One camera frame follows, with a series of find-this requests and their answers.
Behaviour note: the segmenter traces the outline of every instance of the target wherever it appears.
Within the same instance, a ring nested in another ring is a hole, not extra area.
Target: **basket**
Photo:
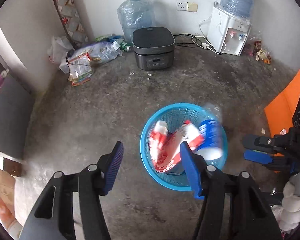
[[[169,189],[177,191],[191,191],[185,172],[181,175],[170,175],[156,172],[154,169],[150,156],[149,134],[154,129],[157,121],[161,120],[167,122],[169,131],[173,133],[186,120],[190,120],[196,127],[199,127],[199,124],[206,119],[215,119],[215,116],[200,106],[187,103],[178,103],[166,106],[150,117],[141,134],[140,154],[147,172],[156,182]],[[223,128],[222,138],[223,156],[215,160],[214,163],[214,165],[220,170],[226,163],[228,155],[228,142]]]

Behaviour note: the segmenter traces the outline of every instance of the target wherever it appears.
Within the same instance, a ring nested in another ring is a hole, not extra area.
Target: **white plush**
[[[281,220],[282,211],[284,210],[283,206],[273,205],[271,207],[272,213],[275,217],[275,220],[279,223]]]
[[[283,189],[283,196],[291,197],[294,194],[295,187],[288,181]]]
[[[284,222],[283,220],[281,220],[279,222],[279,228],[283,231],[289,231],[292,229],[295,229],[298,226],[299,223],[296,224],[288,224],[287,222]]]
[[[289,212],[297,212],[300,210],[300,197],[291,196],[282,199],[282,206]]]
[[[286,210],[282,211],[281,220],[289,224],[295,224],[300,222],[300,211],[288,212]]]
[[[273,206],[272,212],[283,231],[290,231],[300,223],[300,173],[290,178],[283,189],[282,206]]]

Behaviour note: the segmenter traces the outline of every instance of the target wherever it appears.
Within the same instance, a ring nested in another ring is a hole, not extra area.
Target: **blue gripper pad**
[[[263,152],[245,150],[243,156],[247,161],[252,161],[255,163],[269,164],[272,162],[271,156]]]
[[[112,190],[115,178],[123,158],[123,144],[117,141],[110,154],[102,155],[97,163],[97,166],[104,173],[105,186],[104,193],[107,195]]]
[[[180,157],[190,187],[194,191],[194,197],[197,199],[204,199],[204,196],[200,196],[202,192],[200,171],[195,163],[194,154],[187,142],[182,142],[180,145]]]

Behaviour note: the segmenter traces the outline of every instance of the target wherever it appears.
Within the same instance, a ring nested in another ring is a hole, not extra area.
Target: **rice cooker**
[[[167,28],[135,30],[132,40],[138,68],[155,70],[172,66],[175,40]]]

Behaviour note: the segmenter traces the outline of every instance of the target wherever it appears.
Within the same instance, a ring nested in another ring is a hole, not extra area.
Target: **black cable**
[[[198,48],[199,45],[196,44],[197,41],[200,41],[196,36],[192,35],[192,34],[189,34],[189,33],[182,33],[182,34],[176,34],[176,35],[173,35],[174,38],[178,37],[178,36],[188,36],[188,37],[191,37],[191,38],[195,38],[195,42],[182,42],[182,43],[175,43],[176,46],[180,46],[180,47],[186,47],[186,48]]]
[[[70,63],[70,62],[68,61],[68,57],[66,57],[66,63],[67,63],[67,65],[68,65],[68,68],[69,68],[69,69],[70,69],[69,64],[72,65],[72,66],[87,66],[87,67],[91,67],[90,65],[85,65],[85,64],[73,64],[73,63]]]

